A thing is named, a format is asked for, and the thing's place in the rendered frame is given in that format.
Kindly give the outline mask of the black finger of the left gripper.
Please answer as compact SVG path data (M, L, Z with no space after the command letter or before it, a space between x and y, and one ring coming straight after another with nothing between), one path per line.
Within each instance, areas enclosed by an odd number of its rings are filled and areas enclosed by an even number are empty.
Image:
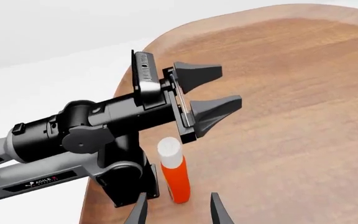
M242 108L239 95L216 100L190 101L196 137L202 138L218 122Z
M175 80L178 82L184 94L196 87L212 82L223 76L221 65L195 65L190 63L173 63Z

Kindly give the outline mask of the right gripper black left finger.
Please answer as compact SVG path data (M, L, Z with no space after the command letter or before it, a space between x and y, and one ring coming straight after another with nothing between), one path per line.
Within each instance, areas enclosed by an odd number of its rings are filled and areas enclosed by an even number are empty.
M145 224L147 219L148 202L147 194L142 192L124 224Z

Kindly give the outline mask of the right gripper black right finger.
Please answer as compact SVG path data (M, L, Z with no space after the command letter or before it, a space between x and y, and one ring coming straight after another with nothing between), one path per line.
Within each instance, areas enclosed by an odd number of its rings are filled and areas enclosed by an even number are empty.
M210 210L212 224L234 224L217 192L211 193Z

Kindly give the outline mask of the red ketchup bottle white cap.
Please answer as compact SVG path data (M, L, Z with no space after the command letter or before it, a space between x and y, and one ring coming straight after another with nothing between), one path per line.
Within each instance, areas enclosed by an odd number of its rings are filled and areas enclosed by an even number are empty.
M157 152L172 201L186 203L190 199L191 187L181 142L173 137L163 138L157 144Z

